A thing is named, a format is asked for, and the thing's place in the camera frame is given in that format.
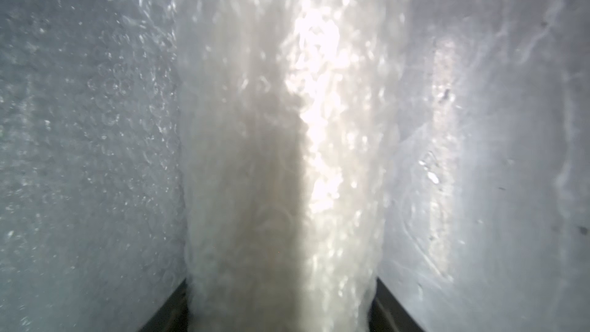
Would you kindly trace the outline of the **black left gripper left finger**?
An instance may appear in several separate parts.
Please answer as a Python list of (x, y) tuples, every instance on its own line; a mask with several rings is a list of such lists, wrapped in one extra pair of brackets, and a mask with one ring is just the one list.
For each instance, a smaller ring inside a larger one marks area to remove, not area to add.
[(187, 281), (179, 284), (139, 332), (188, 332)]

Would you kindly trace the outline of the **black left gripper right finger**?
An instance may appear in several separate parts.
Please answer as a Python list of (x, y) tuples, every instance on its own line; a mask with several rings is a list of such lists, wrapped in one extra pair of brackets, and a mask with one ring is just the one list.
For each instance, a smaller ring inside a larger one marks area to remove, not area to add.
[(424, 332), (380, 278), (369, 312), (370, 332)]

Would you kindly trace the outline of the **clear bubble wrap sheet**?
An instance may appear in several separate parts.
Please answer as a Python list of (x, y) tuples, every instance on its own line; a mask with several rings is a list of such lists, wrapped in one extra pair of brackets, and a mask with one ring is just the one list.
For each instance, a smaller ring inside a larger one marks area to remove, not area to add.
[(589, 0), (1, 0), (1, 329), (589, 329)]

